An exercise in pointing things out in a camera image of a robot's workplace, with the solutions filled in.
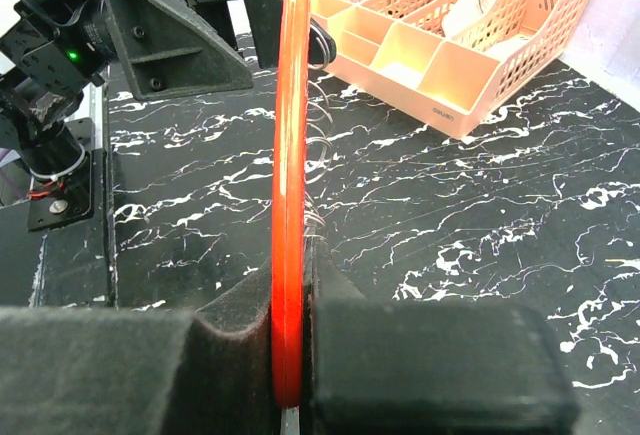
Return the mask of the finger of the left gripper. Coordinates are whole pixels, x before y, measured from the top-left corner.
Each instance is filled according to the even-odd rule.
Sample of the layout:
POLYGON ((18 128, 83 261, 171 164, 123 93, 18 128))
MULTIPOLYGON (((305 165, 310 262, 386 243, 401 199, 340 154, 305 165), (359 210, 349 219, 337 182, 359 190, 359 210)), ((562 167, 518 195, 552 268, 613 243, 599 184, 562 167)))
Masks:
POLYGON ((181 0, 104 0, 107 27, 137 100, 249 89, 251 70, 181 0))
POLYGON ((243 0, 261 68, 278 65, 283 0, 243 0))

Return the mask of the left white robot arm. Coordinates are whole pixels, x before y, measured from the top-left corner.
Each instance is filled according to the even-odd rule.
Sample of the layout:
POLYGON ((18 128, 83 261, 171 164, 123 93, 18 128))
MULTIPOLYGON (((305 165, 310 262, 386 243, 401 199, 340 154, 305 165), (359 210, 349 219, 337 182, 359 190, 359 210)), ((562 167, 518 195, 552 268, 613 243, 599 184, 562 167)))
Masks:
MULTIPOLYGON (((133 97, 153 101, 245 90, 251 70, 238 49, 233 0, 17 0, 2 36, 11 70, 1 78, 1 144, 35 181, 30 231, 62 227, 94 211, 93 136, 67 125, 86 86, 122 67, 133 97)), ((239 0, 257 32, 259 63, 278 59, 282 0, 239 0)))

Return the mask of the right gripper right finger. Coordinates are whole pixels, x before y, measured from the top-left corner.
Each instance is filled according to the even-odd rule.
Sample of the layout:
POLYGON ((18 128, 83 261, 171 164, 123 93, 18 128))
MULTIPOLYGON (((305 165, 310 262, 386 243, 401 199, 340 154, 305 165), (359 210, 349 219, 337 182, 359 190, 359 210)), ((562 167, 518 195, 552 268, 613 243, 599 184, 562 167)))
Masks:
POLYGON ((304 434, 572 434, 580 404, 537 311, 375 301, 305 244, 304 434))

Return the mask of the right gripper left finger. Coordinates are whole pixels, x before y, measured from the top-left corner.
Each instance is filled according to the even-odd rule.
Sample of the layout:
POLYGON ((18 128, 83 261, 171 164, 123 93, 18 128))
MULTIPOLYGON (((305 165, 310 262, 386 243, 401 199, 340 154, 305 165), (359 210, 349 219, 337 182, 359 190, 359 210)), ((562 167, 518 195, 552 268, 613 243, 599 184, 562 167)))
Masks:
POLYGON ((201 309, 5 308, 5 434, 274 434, 271 274, 201 309))

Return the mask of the white and red keyring holder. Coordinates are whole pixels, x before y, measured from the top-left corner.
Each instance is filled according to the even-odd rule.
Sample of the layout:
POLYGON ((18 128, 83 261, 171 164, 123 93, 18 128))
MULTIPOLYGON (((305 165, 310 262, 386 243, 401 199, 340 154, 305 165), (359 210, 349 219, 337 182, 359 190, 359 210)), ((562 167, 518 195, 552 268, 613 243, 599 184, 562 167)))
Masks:
POLYGON ((304 200, 311 0, 283 0, 271 207, 271 371, 283 434, 302 434, 304 200))

